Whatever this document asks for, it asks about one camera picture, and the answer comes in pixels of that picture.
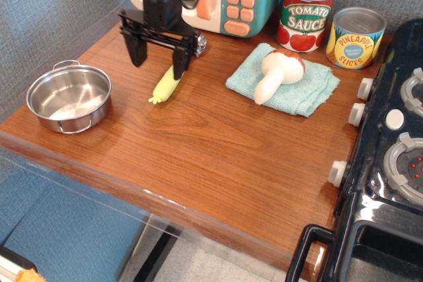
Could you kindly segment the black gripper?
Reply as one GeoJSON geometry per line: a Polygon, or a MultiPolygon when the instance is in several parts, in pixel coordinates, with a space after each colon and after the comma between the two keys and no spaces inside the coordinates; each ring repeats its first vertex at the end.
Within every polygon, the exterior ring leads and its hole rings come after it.
{"type": "Polygon", "coordinates": [[[139,67],[147,58],[147,43],[171,48],[173,78],[180,80],[189,68],[201,32],[182,18],[183,0],[145,0],[143,9],[122,9],[120,27],[130,59],[139,67]]]}

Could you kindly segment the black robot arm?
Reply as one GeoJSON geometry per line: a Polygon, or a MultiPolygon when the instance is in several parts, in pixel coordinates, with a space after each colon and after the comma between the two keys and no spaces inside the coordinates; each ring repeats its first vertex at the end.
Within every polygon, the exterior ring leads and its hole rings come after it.
{"type": "Polygon", "coordinates": [[[132,63],[139,67],[147,58],[147,43],[173,50],[173,78],[179,80],[189,68],[192,56],[198,56],[206,40],[182,18],[183,0],[131,0],[134,10],[119,12],[120,27],[132,63]]]}

